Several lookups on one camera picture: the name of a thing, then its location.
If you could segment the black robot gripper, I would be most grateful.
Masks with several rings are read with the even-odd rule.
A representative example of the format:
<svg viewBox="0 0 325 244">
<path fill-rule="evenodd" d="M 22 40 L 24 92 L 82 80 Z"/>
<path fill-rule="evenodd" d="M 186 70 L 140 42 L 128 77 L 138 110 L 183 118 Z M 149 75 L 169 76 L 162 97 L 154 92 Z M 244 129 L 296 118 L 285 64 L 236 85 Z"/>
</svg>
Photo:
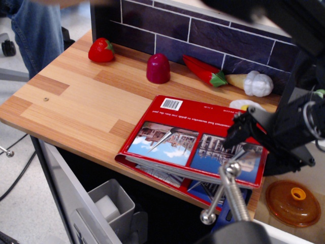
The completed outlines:
<svg viewBox="0 0 325 244">
<path fill-rule="evenodd" d="M 324 99 L 301 90 L 274 113 L 250 106 L 235 114 L 223 147 L 229 149 L 252 136 L 269 151 L 264 176 L 315 166 L 307 144 L 324 140 Z"/>
</svg>

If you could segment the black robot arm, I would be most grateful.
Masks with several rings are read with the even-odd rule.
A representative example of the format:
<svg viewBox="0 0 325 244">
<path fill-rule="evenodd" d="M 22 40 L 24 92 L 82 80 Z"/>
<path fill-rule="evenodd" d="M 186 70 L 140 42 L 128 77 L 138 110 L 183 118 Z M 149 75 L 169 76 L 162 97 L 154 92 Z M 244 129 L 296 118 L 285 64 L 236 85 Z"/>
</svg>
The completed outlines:
<svg viewBox="0 0 325 244">
<path fill-rule="evenodd" d="M 206 5 L 248 23 L 267 17 L 301 49 L 289 83 L 274 113 L 249 106 L 235 115 L 224 147 L 252 137 L 269 155 L 264 176 L 300 171 L 314 166 L 306 145 L 324 140 L 324 99 L 310 90 L 295 96 L 296 84 L 315 68 L 311 81 L 324 86 L 324 4 L 320 1 L 206 1 Z"/>
</svg>

